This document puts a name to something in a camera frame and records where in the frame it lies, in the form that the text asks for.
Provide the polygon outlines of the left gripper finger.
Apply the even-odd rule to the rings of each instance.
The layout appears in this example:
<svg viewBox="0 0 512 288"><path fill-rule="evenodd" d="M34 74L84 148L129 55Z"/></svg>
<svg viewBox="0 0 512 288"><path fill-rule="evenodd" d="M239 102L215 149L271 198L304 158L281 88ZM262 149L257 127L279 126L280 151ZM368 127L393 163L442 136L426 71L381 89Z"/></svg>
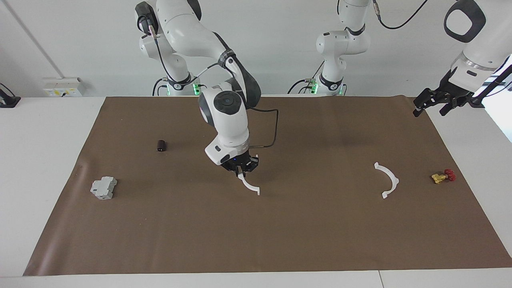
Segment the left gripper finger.
<svg viewBox="0 0 512 288"><path fill-rule="evenodd" d="M445 99L440 100L440 103L444 104L444 106L440 109L440 115L446 116L450 111L457 108L458 106L464 106L466 104L466 96L449 96Z"/></svg>
<svg viewBox="0 0 512 288"><path fill-rule="evenodd" d="M424 89L414 100L413 104L415 109L413 111L414 117L419 117L420 114L430 106L439 104L439 92L437 90Z"/></svg>

